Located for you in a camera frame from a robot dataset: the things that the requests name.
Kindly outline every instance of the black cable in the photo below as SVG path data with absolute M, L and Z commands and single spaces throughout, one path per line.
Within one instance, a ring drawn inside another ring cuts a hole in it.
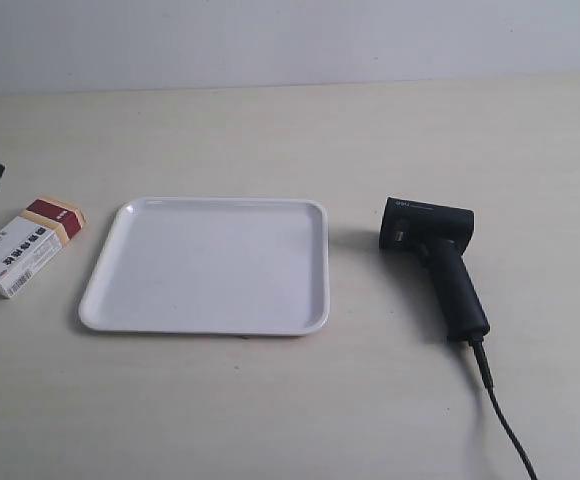
M 517 438 L 517 436 L 512 431 L 510 424 L 506 420 L 506 417 L 503 415 L 501 411 L 501 407 L 499 406 L 499 402 L 497 401 L 497 397 L 494 394 L 494 382 L 492 381 L 492 375 L 490 374 L 490 367 L 488 366 L 488 358 L 486 357 L 486 352 L 483 348 L 483 337 L 480 336 L 479 338 L 474 338 L 470 342 L 468 342 L 474 351 L 474 356 L 477 360 L 477 365 L 479 365 L 479 372 L 481 373 L 481 378 L 483 379 L 483 385 L 486 387 L 488 391 L 488 396 L 490 397 L 490 401 L 492 402 L 492 407 L 494 408 L 494 412 L 497 414 L 497 418 L 499 422 L 501 422 L 501 426 L 508 434 L 512 445 L 517 450 L 519 457 L 521 457 L 521 461 L 523 465 L 526 467 L 528 472 L 528 476 L 532 480 L 537 480 L 537 474 L 534 472 L 534 468 L 532 467 L 532 463 L 528 458 L 528 454 L 523 449 L 521 442 Z

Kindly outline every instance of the white table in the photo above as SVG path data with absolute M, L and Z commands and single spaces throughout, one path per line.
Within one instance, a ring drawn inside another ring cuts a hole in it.
M 5 96 L 0 161 L 0 227 L 42 194 L 89 221 L 0 299 L 0 478 L 525 478 L 425 274 L 379 254 L 388 195 L 476 211 L 500 401 L 540 478 L 580 478 L 580 76 Z M 326 327 L 86 331 L 111 218 L 144 195 L 322 203 Z

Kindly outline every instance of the square plate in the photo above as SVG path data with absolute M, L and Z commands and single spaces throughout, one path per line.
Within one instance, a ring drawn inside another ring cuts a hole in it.
M 319 204 L 145 197 L 117 213 L 79 316 L 95 330 L 296 336 L 328 310 Z

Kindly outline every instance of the cardboard box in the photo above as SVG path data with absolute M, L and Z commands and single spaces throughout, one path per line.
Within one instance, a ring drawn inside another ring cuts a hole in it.
M 85 225 L 81 211 L 41 197 L 0 230 L 0 294 L 11 298 Z

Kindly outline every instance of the wall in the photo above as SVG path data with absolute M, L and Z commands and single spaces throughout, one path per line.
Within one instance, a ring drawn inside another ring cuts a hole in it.
M 0 93 L 580 71 L 580 0 L 0 0 Z

